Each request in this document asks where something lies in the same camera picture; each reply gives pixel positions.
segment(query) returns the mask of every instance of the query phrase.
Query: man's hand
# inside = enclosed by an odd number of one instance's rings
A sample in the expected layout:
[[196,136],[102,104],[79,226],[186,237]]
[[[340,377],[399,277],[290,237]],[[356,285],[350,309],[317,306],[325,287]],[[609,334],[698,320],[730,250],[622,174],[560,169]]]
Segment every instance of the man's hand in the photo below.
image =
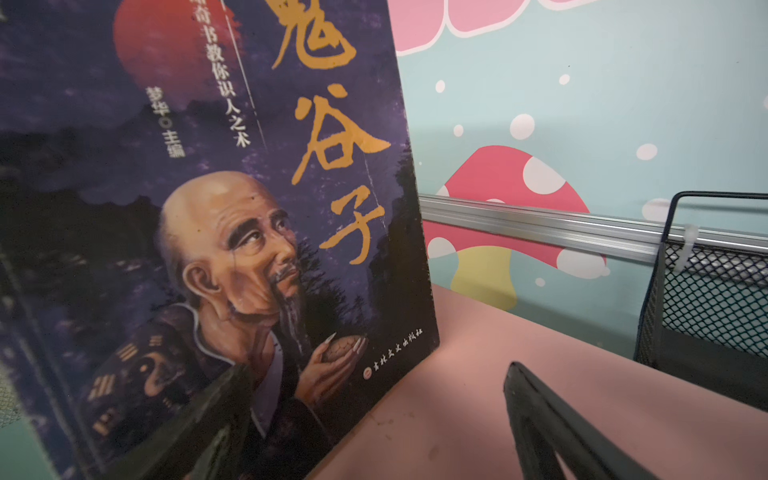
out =
[[340,359],[323,363],[323,353],[328,350],[334,336],[335,334],[331,335],[315,349],[310,362],[299,377],[295,397],[311,409],[316,409],[344,386],[368,346],[368,339],[361,338]]

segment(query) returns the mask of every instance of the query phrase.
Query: man's ear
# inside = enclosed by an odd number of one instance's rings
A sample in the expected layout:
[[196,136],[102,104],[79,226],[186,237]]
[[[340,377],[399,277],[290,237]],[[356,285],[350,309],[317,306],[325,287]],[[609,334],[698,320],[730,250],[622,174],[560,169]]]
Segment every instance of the man's ear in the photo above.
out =
[[192,290],[195,295],[208,300],[213,305],[218,303],[217,300],[221,296],[221,287],[211,278],[210,269],[205,262],[187,264],[181,277],[184,279],[184,285]]

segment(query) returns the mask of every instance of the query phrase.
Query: painted old man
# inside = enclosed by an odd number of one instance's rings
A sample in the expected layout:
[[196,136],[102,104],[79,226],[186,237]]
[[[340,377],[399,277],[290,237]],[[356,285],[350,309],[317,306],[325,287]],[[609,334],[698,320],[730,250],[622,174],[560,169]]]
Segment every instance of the painted old man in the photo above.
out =
[[303,477],[330,448],[314,410],[345,384],[366,340],[330,362],[330,339],[311,350],[288,215],[246,174],[216,172],[178,187],[157,242],[187,301],[138,329],[84,393],[81,411],[101,456],[110,461],[143,442],[239,363],[256,379],[240,470]]

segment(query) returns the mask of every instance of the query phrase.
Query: man's nose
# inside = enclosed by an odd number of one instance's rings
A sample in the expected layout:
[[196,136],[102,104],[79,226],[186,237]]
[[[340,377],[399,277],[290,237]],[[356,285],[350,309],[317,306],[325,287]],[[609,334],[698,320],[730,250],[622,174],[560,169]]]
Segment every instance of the man's nose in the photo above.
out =
[[275,232],[271,240],[277,263],[289,263],[296,259],[296,248],[287,238]]

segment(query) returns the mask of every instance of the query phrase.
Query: man's eye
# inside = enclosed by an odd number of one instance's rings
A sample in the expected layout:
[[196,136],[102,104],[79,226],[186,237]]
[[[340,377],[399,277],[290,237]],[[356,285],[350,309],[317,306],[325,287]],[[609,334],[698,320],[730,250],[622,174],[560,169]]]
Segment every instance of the man's eye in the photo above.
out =
[[259,241],[259,240],[261,240],[261,232],[259,232],[259,231],[254,231],[254,232],[251,232],[251,233],[249,233],[249,234],[248,234],[248,235],[247,235],[247,236],[246,236],[246,237],[243,239],[243,241],[240,243],[240,245],[245,245],[245,244],[247,244],[247,243],[253,243],[253,242],[257,242],[257,241]]

